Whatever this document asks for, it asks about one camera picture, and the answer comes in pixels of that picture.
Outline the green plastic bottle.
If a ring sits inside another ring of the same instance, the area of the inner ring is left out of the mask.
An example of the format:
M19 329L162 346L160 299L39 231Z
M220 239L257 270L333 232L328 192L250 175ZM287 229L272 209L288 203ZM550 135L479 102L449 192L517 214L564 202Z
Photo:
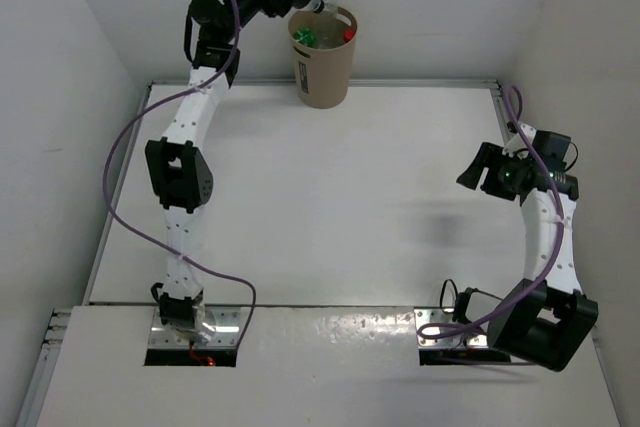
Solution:
M297 29L292 37L297 43L309 48L315 48L317 45L317 36L309 27Z

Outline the red cap clear bottle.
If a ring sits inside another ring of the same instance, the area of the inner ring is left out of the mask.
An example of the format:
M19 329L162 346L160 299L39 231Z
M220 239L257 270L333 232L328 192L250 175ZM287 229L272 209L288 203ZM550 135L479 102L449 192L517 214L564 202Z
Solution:
M356 31L352 29L347 29L344 32L337 32L331 34L326 39L323 40L323 48L324 49L335 49L348 44L351 40L354 39L356 35Z

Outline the long clear crushed bottle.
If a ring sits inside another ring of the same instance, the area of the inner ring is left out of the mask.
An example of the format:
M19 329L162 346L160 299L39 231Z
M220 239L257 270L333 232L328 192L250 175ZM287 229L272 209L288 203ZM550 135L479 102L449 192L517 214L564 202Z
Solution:
M318 19L314 24L316 35L316 48L329 50L340 47L343 44L344 24L337 19Z

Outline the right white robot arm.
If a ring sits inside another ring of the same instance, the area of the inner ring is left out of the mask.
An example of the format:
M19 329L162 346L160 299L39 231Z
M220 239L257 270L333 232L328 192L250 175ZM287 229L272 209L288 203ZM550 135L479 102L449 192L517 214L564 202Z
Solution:
M518 201L525 225L523 278L487 324L489 347L559 372L590 333L599 310L575 270L579 185L565 161L571 139L531 126L523 130L503 147L482 143L457 182Z

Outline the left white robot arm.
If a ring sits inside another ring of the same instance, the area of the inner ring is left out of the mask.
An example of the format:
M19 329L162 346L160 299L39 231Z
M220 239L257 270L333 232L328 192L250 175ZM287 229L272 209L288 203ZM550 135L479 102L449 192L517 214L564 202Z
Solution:
M204 287L198 270L187 261L200 248L198 229L214 190L202 147L238 70L235 33L259 13L284 17L291 10L323 4L322 0L191 0L189 4L183 42L191 65L189 92L162 136L148 141L144 150L172 250L165 281L151 292L161 322L188 338L204 330Z

